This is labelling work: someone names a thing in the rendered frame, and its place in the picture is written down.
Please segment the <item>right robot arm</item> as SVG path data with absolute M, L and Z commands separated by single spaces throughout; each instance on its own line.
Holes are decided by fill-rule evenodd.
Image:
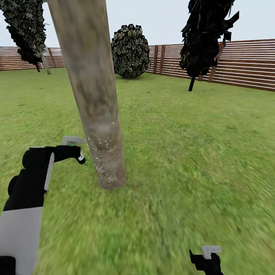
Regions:
M 203 255 L 194 255 L 191 250 L 191 262 L 195 264 L 197 270 L 205 271 L 206 275 L 223 275 L 220 268 L 220 260 L 216 255 L 222 252 L 220 246 L 202 246 Z

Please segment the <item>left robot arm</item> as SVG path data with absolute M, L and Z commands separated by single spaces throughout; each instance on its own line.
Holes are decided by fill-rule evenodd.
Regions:
M 44 194 L 53 163 L 79 158 L 81 137 L 63 136 L 60 146 L 34 146 L 25 151 L 22 169 L 8 186 L 9 198 L 0 216 L 0 275 L 31 275 L 39 254 Z

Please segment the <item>pesticide atomizer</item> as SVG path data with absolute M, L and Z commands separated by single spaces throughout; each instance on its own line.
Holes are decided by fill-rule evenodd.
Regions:
M 80 157 L 76 158 L 76 160 L 80 163 L 80 165 L 83 165 L 86 162 L 86 159 L 82 154 L 80 154 Z

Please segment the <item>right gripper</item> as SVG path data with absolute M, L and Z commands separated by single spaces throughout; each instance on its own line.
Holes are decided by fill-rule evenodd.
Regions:
M 220 260 L 216 254 L 211 255 L 211 259 L 205 259 L 203 255 L 194 255 L 191 250 L 190 258 L 191 262 L 195 264 L 197 270 L 203 270 L 207 274 L 207 269 L 211 266 L 214 266 L 221 270 L 220 268 Z

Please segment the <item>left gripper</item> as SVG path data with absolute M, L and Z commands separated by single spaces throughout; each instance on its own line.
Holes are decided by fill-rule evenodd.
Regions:
M 58 148 L 62 149 L 63 150 L 63 153 L 64 153 L 64 157 L 62 160 L 64 159 L 68 159 L 68 158 L 79 158 L 80 157 L 80 154 L 81 154 L 81 147 L 80 146 L 59 146 L 57 145 Z

